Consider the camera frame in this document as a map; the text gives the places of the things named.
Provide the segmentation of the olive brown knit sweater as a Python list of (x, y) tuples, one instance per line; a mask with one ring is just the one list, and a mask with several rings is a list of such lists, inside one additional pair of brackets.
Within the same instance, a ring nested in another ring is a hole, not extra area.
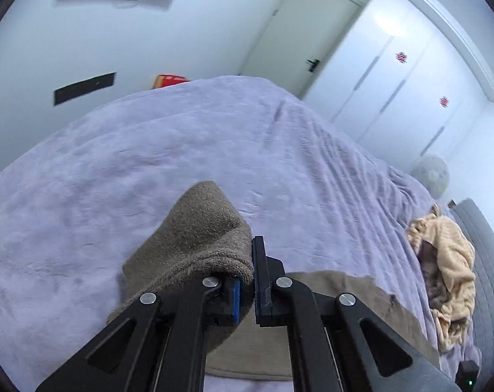
[[(114, 320), (141, 294), (180, 296), (189, 284), (214, 273), (253, 281), (251, 230), (213, 181), (189, 188), (160, 227), (122, 267), (125, 301), (108, 317)], [(382, 318), (434, 366), (439, 354), (421, 324), (396, 297), (369, 277), (336, 271), (293, 272), (291, 278), (326, 296), (349, 292)], [(288, 336), (282, 327), (258, 327), (251, 298), (241, 305), (238, 327), (221, 327), (208, 336), (208, 374), (251, 381), (291, 381)]]

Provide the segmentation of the white bedroom door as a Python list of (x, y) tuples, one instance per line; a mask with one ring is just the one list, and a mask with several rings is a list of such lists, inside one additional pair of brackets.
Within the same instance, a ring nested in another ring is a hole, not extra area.
[[(262, 77), (301, 96), (361, 4), (354, 0), (283, 0), (248, 55), (241, 75)], [(313, 73), (307, 60), (318, 59)]]

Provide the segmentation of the beige striped crumpled garment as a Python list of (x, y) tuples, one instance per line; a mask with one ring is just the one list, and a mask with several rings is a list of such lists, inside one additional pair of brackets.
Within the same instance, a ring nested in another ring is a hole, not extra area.
[(433, 205), (411, 221), (406, 237), (421, 265), (442, 353), (467, 340), (475, 308), (475, 249), (459, 225)]

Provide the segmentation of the grey quilted headboard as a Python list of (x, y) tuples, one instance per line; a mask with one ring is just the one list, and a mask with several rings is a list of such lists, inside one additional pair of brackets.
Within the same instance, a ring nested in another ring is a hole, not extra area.
[(452, 208), (451, 214), (476, 251), (473, 339), (482, 352), (482, 368), (474, 389), (494, 391), (494, 231), (470, 198)]

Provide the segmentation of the lavender embossed bed blanket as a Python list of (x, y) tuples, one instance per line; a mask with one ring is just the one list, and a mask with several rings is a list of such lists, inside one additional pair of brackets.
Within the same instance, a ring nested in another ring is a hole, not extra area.
[(289, 272), (370, 276), (436, 344), (405, 235), (427, 190), (270, 81), (223, 76), (103, 105), (0, 173), (0, 365), (17, 389), (103, 328), (123, 263), (199, 181)]

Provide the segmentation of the round white plush pillow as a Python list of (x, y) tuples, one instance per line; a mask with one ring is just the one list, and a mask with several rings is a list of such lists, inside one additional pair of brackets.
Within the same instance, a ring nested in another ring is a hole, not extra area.
[(411, 170), (410, 175), (430, 193), (433, 199), (441, 198), (450, 184), (449, 166), (442, 157), (435, 154), (422, 157)]

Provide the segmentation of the red orange box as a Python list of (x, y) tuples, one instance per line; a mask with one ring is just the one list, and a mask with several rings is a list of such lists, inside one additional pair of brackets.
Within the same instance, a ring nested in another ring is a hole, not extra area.
[(156, 76), (152, 88), (156, 90), (156, 89), (178, 85), (185, 82), (189, 82), (189, 79), (184, 76), (172, 75), (172, 74), (160, 74)]

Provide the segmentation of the red wardrobe sticker lower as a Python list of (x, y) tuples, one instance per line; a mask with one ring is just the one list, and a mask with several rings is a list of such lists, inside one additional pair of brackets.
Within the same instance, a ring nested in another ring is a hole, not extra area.
[(449, 100), (446, 96), (440, 98), (440, 105), (442, 105), (442, 107), (447, 107), (448, 104), (449, 104)]

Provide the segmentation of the red wardrobe sticker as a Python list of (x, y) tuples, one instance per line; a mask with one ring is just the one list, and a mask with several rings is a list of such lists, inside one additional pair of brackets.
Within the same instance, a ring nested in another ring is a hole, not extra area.
[(449, 100), (446, 96), (440, 98), (440, 105), (442, 105), (442, 107), (447, 107), (448, 104), (449, 104)]
[(405, 64), (407, 62), (407, 55), (404, 53), (404, 52), (399, 52), (399, 53), (396, 53), (396, 59), (402, 63), (402, 64)]

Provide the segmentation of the white wardrobe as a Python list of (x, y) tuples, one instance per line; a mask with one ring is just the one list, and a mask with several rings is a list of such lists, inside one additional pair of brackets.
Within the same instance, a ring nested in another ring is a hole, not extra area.
[[(401, 51), (405, 64), (396, 59)], [(320, 65), (304, 102), (375, 157), (410, 172), (427, 154), (450, 160), (486, 96), (455, 47), (410, 1), (370, 0)]]

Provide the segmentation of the red wardrobe sticker upper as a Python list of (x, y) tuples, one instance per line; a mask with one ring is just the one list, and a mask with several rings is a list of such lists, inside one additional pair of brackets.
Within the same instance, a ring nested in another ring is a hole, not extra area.
[(402, 63), (402, 64), (405, 64), (407, 62), (407, 55), (404, 53), (404, 52), (399, 52), (399, 53), (396, 53), (396, 59)]

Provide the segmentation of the black wall strip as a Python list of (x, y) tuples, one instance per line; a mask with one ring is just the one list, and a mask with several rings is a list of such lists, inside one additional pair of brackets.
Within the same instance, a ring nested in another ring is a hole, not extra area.
[(61, 105), (80, 96), (85, 96), (97, 90), (111, 87), (116, 79), (116, 73), (106, 73), (84, 81), (75, 82), (54, 90), (54, 105)]

